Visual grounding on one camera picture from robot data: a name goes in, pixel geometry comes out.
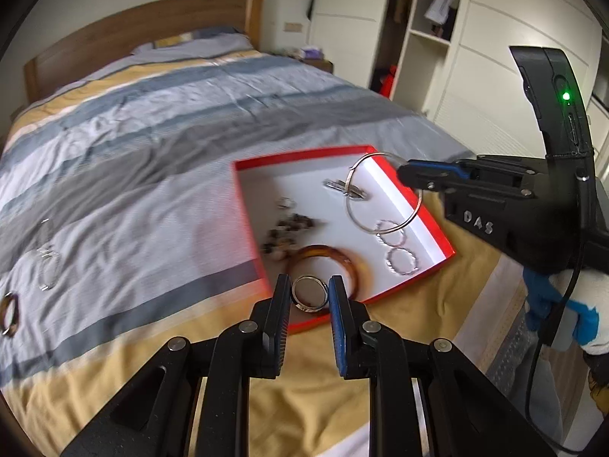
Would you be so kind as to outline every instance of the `black cable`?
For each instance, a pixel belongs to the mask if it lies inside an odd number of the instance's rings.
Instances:
[[[573,290],[575,289],[575,285],[577,283],[579,273],[582,270],[582,266],[583,266],[583,242],[580,243],[580,246],[579,246],[579,249],[577,252],[576,264],[575,264],[575,267],[573,268],[573,274],[571,275],[571,280],[569,281],[567,290],[565,291],[564,296],[562,297],[561,301],[558,303],[558,307],[556,307],[552,310],[552,312],[550,313],[550,316],[547,318],[547,320],[552,319],[552,317],[555,317],[557,314],[559,314],[560,317],[562,316],[564,307],[566,306],[567,302],[569,301],[569,298],[571,297],[571,294],[573,293]],[[533,353],[533,359],[531,362],[531,369],[529,370],[529,379],[527,380],[527,390],[525,392],[525,418],[529,422],[529,424],[532,427],[534,427],[534,429],[537,431],[537,433],[539,433],[541,435],[541,437],[546,441],[546,443],[548,445],[550,445],[551,447],[553,447],[555,450],[560,450],[561,452],[568,453],[569,455],[579,455],[580,453],[583,452],[583,450],[573,450],[573,449],[568,449],[567,447],[562,446],[560,443],[553,440],[548,435],[546,435],[543,431],[541,431],[540,428],[531,419],[531,391],[533,389],[533,380],[535,378],[535,369],[537,368],[537,361],[539,360],[542,346],[543,346],[543,342],[541,341],[541,338],[539,338],[537,340],[537,345],[535,346],[535,351]]]

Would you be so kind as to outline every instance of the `hand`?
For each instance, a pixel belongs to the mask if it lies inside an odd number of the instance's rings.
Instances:
[[[537,331],[553,304],[562,299],[572,270],[546,276],[525,269],[523,278],[528,288],[527,327]],[[566,305],[579,317],[573,338],[590,355],[609,352],[609,275],[596,270],[583,270]]]

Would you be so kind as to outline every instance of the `amber bangle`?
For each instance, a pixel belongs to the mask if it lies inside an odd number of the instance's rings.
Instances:
[[[4,317],[8,311],[8,307],[10,304],[14,302],[13,309],[13,318],[10,321],[10,325],[7,328],[4,326]],[[17,298],[17,294],[13,294],[12,292],[8,292],[2,300],[0,300],[0,329],[1,333],[5,337],[12,337],[15,333],[17,333],[17,328],[19,328],[19,300]]]
[[[329,257],[340,264],[346,272],[349,274],[351,280],[351,294],[350,299],[355,299],[359,290],[359,274],[355,263],[342,251],[330,247],[329,245],[308,245],[302,249],[298,249],[290,258],[287,260],[285,265],[285,274],[292,276],[294,267],[301,261],[309,259],[310,257]]]

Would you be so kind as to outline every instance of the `bed sheet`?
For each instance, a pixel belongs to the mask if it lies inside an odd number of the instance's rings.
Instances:
[[[0,339],[0,387],[49,457],[169,338],[214,337],[268,293],[232,161],[353,144],[470,154],[371,91],[254,50],[123,67],[33,105],[14,131],[0,159],[0,291],[19,296],[21,324]],[[371,316],[413,340],[452,338],[486,369],[522,305],[521,269],[444,221],[436,197],[425,204],[458,255]],[[278,380],[252,381],[250,454],[347,455],[367,418],[367,384],[338,376],[330,327],[291,335]]]

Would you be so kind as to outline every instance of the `metal bolt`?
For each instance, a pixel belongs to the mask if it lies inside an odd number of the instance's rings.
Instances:
[[[450,340],[446,340],[445,338],[438,338],[434,341],[434,348],[438,352],[449,352],[450,349],[453,348],[453,345]]]
[[[173,352],[182,350],[185,346],[187,346],[187,342],[182,337],[173,337],[167,342],[168,349]]]
[[[252,320],[245,320],[239,323],[239,331],[241,333],[252,333],[258,329],[258,323]]]
[[[378,321],[365,321],[362,328],[367,333],[377,333],[381,331],[381,324]]]

